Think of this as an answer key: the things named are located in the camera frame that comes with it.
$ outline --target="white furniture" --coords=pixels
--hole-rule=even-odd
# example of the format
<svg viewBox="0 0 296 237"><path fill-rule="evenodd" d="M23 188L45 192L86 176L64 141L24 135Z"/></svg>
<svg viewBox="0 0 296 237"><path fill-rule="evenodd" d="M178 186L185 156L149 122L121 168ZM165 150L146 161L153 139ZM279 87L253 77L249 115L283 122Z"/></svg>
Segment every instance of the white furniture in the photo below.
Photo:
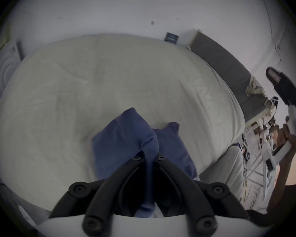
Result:
<svg viewBox="0 0 296 237"><path fill-rule="evenodd" d="M131 107L152 128L179 123L198 174L244 130L227 84L186 48L124 34L66 39L27 56L3 93L2 180L52 210L72 183L97 180L91 139Z"/></svg>
<svg viewBox="0 0 296 237"><path fill-rule="evenodd" d="M262 152L263 152L263 150L267 150L267 143L269 143L269 142L266 140L266 135L264 133L263 138L262 138L262 149L259 151L259 154L256 157L256 159L254 160L254 162L250 165L250 167L248 167L247 175L245 176L245 180L248 179L251 182L253 182L254 184L257 184L258 186L263 188L263 195L262 195L263 201L266 199L268 193L270 193L271 190L273 190L273 184L275 181L275 171L270 173L267 169L266 163L262 159ZM260 164L262 164L262 166L263 166L263 174L256 171L256 169L258 168L258 166ZM251 178L249 178L252 174L262 176L263 183L261 184L259 182L252 180Z"/></svg>

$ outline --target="crumpled fabric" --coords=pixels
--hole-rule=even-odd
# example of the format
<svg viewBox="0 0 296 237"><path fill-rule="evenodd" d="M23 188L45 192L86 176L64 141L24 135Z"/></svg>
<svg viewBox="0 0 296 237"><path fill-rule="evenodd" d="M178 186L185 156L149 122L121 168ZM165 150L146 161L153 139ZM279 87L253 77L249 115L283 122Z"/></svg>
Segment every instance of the crumpled fabric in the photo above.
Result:
<svg viewBox="0 0 296 237"><path fill-rule="evenodd" d="M267 95L266 95L263 87L256 80L255 76L251 76L249 85L247 86L245 93L247 96L250 96L252 94L256 94L256 95L261 94L262 96L264 96L267 99Z"/></svg>
<svg viewBox="0 0 296 237"><path fill-rule="evenodd" d="M108 178L127 160L143 151L146 159L146 192L136 217L150 217L154 211L153 161L158 153L168 158L192 179L196 168L182 140L179 124L152 129L134 108L124 111L92 139L95 172L99 179Z"/></svg>

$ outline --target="headboard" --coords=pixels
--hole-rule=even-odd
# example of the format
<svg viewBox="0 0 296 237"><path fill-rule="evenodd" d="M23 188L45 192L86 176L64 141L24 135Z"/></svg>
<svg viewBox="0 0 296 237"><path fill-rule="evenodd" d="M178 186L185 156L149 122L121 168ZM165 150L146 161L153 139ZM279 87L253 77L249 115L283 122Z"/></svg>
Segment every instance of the headboard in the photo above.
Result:
<svg viewBox="0 0 296 237"><path fill-rule="evenodd" d="M231 53L201 32L197 33L190 48L227 83L240 104L246 124L252 124L267 112L265 97L246 95L251 74Z"/></svg>

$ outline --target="white bedsheet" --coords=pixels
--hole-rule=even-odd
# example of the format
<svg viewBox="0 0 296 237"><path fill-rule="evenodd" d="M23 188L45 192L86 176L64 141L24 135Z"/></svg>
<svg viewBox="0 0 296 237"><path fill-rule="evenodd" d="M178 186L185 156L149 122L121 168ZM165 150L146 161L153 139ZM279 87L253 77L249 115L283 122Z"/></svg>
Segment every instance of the white bedsheet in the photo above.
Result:
<svg viewBox="0 0 296 237"><path fill-rule="evenodd" d="M225 82L197 55L122 34L66 39L27 56L0 101L0 176L52 210L68 187L97 179L91 138L134 107L152 128L180 124L198 174L244 130Z"/></svg>

